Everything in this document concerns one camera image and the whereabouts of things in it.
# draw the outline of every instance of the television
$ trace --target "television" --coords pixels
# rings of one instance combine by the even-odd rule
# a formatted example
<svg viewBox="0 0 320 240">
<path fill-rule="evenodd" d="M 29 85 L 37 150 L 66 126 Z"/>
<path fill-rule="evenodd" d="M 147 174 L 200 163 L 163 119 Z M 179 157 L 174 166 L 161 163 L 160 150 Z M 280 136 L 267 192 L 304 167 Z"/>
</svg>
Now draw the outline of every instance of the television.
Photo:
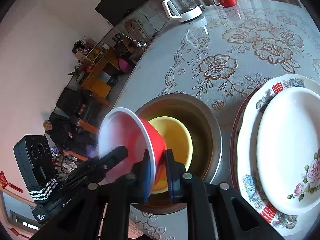
<svg viewBox="0 0 320 240">
<path fill-rule="evenodd" d="M 113 26 L 148 0 L 101 0 L 96 11 Z"/>
</svg>

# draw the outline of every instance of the yellow bowl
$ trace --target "yellow bowl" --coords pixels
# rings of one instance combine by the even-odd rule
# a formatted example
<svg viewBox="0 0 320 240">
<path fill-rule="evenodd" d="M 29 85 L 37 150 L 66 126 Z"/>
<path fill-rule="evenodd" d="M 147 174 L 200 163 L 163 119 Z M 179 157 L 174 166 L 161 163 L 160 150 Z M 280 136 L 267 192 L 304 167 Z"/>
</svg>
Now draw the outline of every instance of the yellow bowl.
<svg viewBox="0 0 320 240">
<path fill-rule="evenodd" d="M 154 118 L 150 120 L 149 123 L 161 134 L 167 148 L 172 149 L 175 161 L 183 163 L 186 170 L 188 170 L 192 159 L 193 149 L 190 133 L 184 124 L 169 116 Z M 153 186 L 152 194 L 168 191 L 165 164 L 161 165 L 158 176 L 160 176 L 160 178 Z"/>
</svg>

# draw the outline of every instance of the pink rose print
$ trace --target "pink rose print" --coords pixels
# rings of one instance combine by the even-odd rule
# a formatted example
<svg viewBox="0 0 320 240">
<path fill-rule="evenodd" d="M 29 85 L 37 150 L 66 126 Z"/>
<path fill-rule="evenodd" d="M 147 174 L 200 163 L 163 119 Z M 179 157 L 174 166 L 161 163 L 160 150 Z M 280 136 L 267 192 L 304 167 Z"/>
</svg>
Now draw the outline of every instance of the pink rose print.
<svg viewBox="0 0 320 240">
<path fill-rule="evenodd" d="M 307 180 L 310 188 L 317 187 L 320 184 L 320 162 L 318 159 L 313 160 L 311 163 L 307 173 Z"/>
<path fill-rule="evenodd" d="M 304 186 L 299 183 L 297 186 L 296 186 L 296 189 L 294 190 L 294 195 L 295 196 L 299 196 L 304 190 Z"/>
</svg>

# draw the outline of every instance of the white kettle base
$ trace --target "white kettle base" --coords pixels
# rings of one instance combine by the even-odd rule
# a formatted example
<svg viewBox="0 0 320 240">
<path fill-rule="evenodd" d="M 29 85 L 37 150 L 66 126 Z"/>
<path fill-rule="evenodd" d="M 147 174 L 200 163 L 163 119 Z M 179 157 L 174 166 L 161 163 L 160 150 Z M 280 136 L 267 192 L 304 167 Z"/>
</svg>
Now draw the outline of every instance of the white kettle base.
<svg viewBox="0 0 320 240">
<path fill-rule="evenodd" d="M 201 14 L 202 14 L 202 10 L 199 8 L 199 6 L 197 6 L 196 8 L 194 8 L 188 12 L 180 14 L 181 18 L 177 19 L 177 20 L 179 22 L 186 22 L 186 21 L 189 21 L 189 20 L 192 20 L 192 19 L 198 17 Z"/>
</svg>

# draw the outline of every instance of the glass kettle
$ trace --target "glass kettle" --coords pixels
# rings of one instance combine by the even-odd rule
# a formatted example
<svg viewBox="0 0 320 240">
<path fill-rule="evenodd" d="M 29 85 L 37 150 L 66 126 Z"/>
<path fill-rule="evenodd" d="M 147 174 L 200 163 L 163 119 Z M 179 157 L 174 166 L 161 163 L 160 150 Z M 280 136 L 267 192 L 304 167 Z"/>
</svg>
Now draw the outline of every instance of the glass kettle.
<svg viewBox="0 0 320 240">
<path fill-rule="evenodd" d="M 194 0 L 164 0 L 162 5 L 169 19 L 178 19 L 180 22 L 192 20 L 202 14 Z"/>
</svg>

